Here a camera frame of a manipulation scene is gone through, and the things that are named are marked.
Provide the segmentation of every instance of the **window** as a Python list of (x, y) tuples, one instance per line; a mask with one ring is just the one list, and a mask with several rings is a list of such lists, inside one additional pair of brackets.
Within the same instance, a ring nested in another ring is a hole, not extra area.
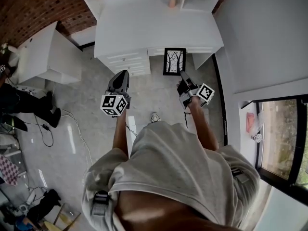
[(308, 95), (254, 102), (265, 121), (256, 161), (261, 178), (308, 205)]

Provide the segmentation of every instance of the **gray floor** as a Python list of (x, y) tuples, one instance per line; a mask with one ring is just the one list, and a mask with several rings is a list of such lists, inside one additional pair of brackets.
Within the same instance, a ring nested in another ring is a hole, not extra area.
[[(116, 119), (105, 116), (99, 109), (101, 95), (104, 94), (113, 73), (99, 60), (93, 58), (93, 47), (84, 49), (84, 69), (82, 81), (71, 85), (55, 85), (54, 104), (71, 112), (80, 127), (93, 162), (112, 149)], [(150, 57), (151, 75), (131, 77), (128, 90), (132, 97), (128, 116), (134, 117), (135, 124), (129, 124), (137, 133), (149, 123), (151, 112), (156, 111), (162, 120), (169, 123), (185, 124), (183, 108), (178, 100), (176, 84), (180, 77), (163, 76), (163, 56)], [(213, 129), (219, 144), (223, 144), (223, 124), (220, 96), (213, 62), (209, 59), (198, 70), (193, 67), (191, 55), (186, 57), (186, 72), (197, 83), (206, 83), (215, 90), (210, 104), (205, 107), (205, 116)], [(35, 123), (33, 114), (20, 114), (25, 122)], [(195, 132), (192, 118), (188, 117), (189, 130)], [(29, 132), (18, 132), (21, 148), (28, 168), (30, 186), (43, 186), (41, 175), (48, 188), (54, 188), (63, 201), (77, 212), (81, 211), (80, 201), (83, 189), (83, 175), (87, 169), (89, 152), (79, 136), (76, 123), (68, 116), (61, 118), (59, 126), (51, 128), (53, 147), (43, 144), (37, 126), (28, 125)], [(51, 143), (51, 135), (43, 131), (44, 140)], [(134, 136), (127, 130), (129, 145)], [(59, 208), (47, 216), (53, 221)], [(93, 230), (85, 218), (76, 223), (72, 230)]]

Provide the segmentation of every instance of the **white t-shirt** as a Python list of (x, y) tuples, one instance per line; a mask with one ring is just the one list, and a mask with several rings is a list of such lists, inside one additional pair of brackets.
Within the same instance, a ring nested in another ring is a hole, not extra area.
[[(88, 171), (82, 209), (98, 231), (124, 230), (114, 213), (120, 191), (158, 194), (184, 203), (208, 220), (238, 227), (259, 188), (259, 174), (232, 146), (205, 150), (182, 124), (149, 124), (129, 160), (118, 148)], [(107, 202), (94, 196), (104, 190)]]

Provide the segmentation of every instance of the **brick ceiling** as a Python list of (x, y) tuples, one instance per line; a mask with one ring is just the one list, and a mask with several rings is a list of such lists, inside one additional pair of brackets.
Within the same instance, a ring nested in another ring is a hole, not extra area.
[(54, 21), (65, 36), (96, 25), (84, 0), (0, 0), (0, 43), (18, 47)]

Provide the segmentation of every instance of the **power adapter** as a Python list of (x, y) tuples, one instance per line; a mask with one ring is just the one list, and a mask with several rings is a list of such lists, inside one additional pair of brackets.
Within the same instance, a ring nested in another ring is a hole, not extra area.
[(43, 124), (42, 127), (43, 127), (45, 130), (50, 131), (50, 130), (49, 130), (49, 127), (48, 127), (47, 125)]

